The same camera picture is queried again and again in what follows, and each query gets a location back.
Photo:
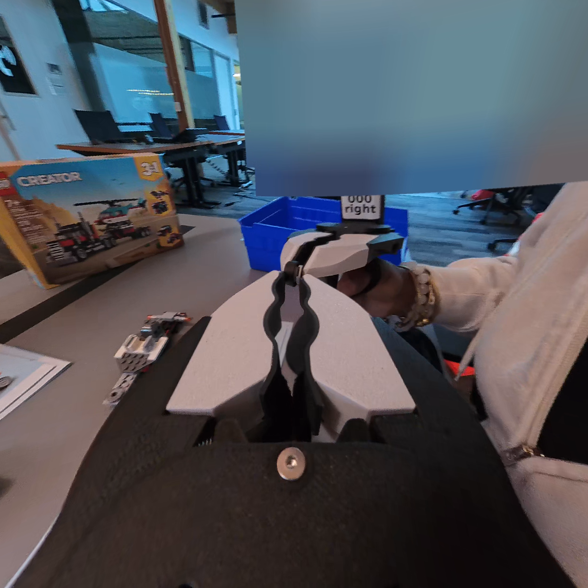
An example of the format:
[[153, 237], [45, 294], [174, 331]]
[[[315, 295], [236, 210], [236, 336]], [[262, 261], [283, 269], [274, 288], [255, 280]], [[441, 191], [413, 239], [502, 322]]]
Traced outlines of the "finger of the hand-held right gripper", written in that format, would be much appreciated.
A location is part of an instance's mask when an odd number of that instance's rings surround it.
[[320, 268], [316, 261], [311, 261], [315, 249], [326, 245], [331, 240], [331, 233], [320, 231], [296, 232], [290, 235], [282, 248], [280, 275], [284, 276], [283, 269], [288, 261], [298, 261], [304, 266], [302, 275], [331, 276], [332, 269]]
[[364, 268], [369, 263], [369, 247], [375, 235], [347, 233], [338, 238], [323, 235], [308, 241], [310, 253], [301, 263], [301, 276], [324, 278]]

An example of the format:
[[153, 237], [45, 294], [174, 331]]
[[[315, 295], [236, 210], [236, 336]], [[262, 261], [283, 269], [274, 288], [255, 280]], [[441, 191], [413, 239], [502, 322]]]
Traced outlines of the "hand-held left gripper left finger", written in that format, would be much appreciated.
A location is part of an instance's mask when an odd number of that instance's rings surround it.
[[285, 277], [271, 271], [210, 317], [166, 405], [168, 413], [205, 420], [200, 442], [236, 422], [253, 442], [293, 437], [292, 393], [282, 372], [292, 323], [283, 326]]

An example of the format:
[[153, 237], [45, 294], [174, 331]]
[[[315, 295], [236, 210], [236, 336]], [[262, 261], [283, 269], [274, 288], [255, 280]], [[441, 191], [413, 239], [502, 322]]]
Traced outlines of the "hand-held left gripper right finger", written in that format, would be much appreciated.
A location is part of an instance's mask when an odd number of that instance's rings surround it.
[[302, 316], [292, 330], [293, 430], [337, 439], [345, 424], [410, 414], [415, 402], [369, 314], [313, 276], [298, 284]]

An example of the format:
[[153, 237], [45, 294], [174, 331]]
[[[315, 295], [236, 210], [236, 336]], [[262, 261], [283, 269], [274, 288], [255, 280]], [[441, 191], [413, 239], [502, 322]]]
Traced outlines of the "person's right forearm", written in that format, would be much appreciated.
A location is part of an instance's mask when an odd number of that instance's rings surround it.
[[540, 258], [542, 250], [536, 247], [550, 215], [539, 217], [518, 240], [515, 255], [462, 259], [446, 267], [424, 266], [436, 293], [432, 322], [455, 332], [479, 330], [522, 282], [531, 263]]

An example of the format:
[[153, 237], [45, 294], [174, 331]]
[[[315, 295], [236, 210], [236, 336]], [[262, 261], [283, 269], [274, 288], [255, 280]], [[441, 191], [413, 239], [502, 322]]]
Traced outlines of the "grey white lego assembly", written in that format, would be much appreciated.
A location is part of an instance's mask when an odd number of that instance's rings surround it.
[[114, 355], [121, 372], [103, 404], [114, 407], [126, 395], [137, 377], [146, 373], [161, 357], [173, 336], [192, 318], [185, 312], [164, 312], [149, 315], [141, 328], [130, 334]]

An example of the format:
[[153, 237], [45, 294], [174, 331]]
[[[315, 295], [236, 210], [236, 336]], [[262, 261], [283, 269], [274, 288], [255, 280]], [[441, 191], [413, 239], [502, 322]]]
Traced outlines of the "lego instruction booklet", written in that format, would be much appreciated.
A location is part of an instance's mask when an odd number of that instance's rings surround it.
[[39, 392], [70, 365], [71, 362], [67, 360], [1, 344], [1, 419]]

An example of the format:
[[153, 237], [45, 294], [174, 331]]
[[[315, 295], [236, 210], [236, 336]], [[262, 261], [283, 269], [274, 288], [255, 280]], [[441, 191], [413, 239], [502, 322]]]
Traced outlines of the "lego set box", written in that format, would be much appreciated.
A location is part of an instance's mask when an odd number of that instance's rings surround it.
[[1, 245], [44, 289], [184, 245], [162, 155], [1, 163]]

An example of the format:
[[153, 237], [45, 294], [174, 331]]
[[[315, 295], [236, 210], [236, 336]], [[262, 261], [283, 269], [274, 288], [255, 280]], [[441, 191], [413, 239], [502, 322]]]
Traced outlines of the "person's right hand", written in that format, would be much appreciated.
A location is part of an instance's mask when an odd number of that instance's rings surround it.
[[403, 318], [416, 298], [410, 272], [380, 259], [343, 273], [336, 288], [374, 318]]

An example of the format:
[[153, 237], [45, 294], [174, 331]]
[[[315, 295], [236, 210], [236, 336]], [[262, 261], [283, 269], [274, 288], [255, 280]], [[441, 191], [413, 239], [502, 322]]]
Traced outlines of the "blue plastic bin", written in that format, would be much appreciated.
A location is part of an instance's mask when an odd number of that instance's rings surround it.
[[283, 246], [292, 233], [341, 220], [338, 199], [281, 197], [265, 204], [239, 220], [250, 267], [279, 270]]

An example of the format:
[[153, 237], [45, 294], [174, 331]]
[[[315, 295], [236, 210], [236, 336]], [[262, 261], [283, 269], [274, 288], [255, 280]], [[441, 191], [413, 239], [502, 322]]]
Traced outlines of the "person's leg in jeans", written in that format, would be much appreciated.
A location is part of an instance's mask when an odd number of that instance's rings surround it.
[[446, 374], [444, 359], [438, 349], [436, 339], [432, 339], [425, 330], [414, 327], [398, 331], [382, 318], [372, 318], [371, 321], [390, 355], [393, 343], [403, 340], [438, 372]]

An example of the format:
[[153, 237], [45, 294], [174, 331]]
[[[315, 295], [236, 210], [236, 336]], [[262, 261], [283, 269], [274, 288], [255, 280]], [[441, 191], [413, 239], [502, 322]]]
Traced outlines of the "brown top office desk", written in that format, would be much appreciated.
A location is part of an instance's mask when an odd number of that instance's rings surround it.
[[228, 170], [226, 182], [232, 187], [240, 187], [249, 181], [250, 170], [247, 165], [245, 135], [232, 131], [210, 133], [210, 156], [226, 160]]
[[219, 206], [216, 201], [204, 198], [198, 165], [206, 160], [208, 148], [214, 144], [211, 135], [198, 135], [192, 142], [181, 143], [57, 143], [55, 147], [82, 156], [99, 155], [138, 155], [155, 153], [163, 157], [166, 166], [181, 167], [187, 197], [181, 205], [194, 209], [213, 209]]

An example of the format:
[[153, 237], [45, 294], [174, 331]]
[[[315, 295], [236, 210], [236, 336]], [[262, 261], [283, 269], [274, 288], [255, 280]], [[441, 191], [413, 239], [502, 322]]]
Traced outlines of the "white zip hoodie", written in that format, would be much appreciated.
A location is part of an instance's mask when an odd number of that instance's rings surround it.
[[587, 342], [587, 182], [545, 212], [539, 259], [480, 330], [474, 364], [482, 425], [520, 503], [577, 587], [587, 587], [587, 465], [547, 458], [538, 440]]

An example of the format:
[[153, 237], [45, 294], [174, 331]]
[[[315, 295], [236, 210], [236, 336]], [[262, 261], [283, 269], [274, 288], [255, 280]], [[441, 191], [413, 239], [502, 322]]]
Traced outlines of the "black undershirt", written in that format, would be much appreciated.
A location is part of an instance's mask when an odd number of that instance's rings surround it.
[[587, 342], [548, 413], [537, 445], [547, 458], [587, 464]]

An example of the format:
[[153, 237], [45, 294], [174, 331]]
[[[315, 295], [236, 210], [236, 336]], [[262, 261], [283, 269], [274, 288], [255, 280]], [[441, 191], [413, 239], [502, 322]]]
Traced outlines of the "phone sign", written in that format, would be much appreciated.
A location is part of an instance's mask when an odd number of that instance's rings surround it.
[[36, 95], [35, 87], [1, 17], [1, 88], [5, 93]]

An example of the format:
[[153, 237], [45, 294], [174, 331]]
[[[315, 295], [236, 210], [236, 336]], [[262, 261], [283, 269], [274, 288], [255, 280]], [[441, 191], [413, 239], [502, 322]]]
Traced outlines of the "wooden post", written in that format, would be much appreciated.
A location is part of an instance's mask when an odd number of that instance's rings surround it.
[[178, 125], [180, 131], [184, 131], [193, 127], [194, 116], [190, 104], [182, 46], [175, 24], [172, 1], [153, 1], [153, 5], [158, 21], [166, 73], [173, 93]]

